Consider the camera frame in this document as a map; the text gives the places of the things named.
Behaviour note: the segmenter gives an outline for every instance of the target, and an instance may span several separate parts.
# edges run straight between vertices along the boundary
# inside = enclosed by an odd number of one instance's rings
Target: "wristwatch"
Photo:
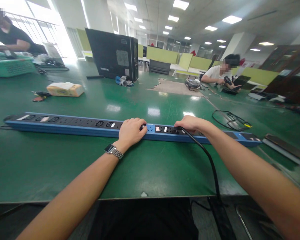
[[[119,160],[123,157],[123,154],[121,152],[119,152],[117,150],[117,148],[115,146],[113,146],[112,144],[109,144],[104,151],[108,154],[113,154],[115,155],[117,158],[119,158]]]

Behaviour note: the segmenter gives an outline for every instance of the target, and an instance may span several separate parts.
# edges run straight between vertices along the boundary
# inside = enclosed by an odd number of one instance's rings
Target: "green plastic basket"
[[[13,77],[36,70],[32,57],[18,56],[15,60],[0,60],[0,77]]]

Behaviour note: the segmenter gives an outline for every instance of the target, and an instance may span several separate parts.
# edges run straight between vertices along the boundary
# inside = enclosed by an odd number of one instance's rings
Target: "white shirt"
[[[230,72],[226,72],[223,75],[220,75],[220,65],[214,66],[210,68],[204,75],[208,76],[209,78],[217,78],[217,79],[224,79],[225,76],[228,76],[230,79],[232,77]]]

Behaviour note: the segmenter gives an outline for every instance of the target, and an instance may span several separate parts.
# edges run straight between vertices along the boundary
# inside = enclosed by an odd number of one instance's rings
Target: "watch face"
[[[104,150],[109,152],[113,148],[112,144],[109,144]]]

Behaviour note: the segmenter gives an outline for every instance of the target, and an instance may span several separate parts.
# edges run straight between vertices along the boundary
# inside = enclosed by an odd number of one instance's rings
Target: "hand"
[[[147,122],[144,119],[140,118],[131,118],[125,120],[119,131],[119,140],[113,145],[117,148],[119,148],[118,146],[120,145],[123,148],[128,149],[132,145],[139,142],[141,138],[143,138],[143,136],[147,133],[147,126],[145,126],[140,131],[140,127],[143,124],[147,124]]]
[[[222,85],[224,84],[224,80],[222,78],[220,78],[218,81],[217,81],[218,84]]]
[[[183,119],[181,121],[177,121],[174,124],[174,126],[175,127],[183,127],[189,131],[195,131],[195,130],[198,130],[199,126],[204,124],[205,122],[208,122],[208,121],[203,120],[201,118],[186,115],[183,117]]]
[[[230,89],[234,89],[234,88],[236,88],[236,87],[241,87],[241,86],[242,86],[242,85],[235,86],[235,85],[233,85],[233,84],[232,84],[232,85],[229,85],[229,84],[228,84],[227,87],[230,88]]]

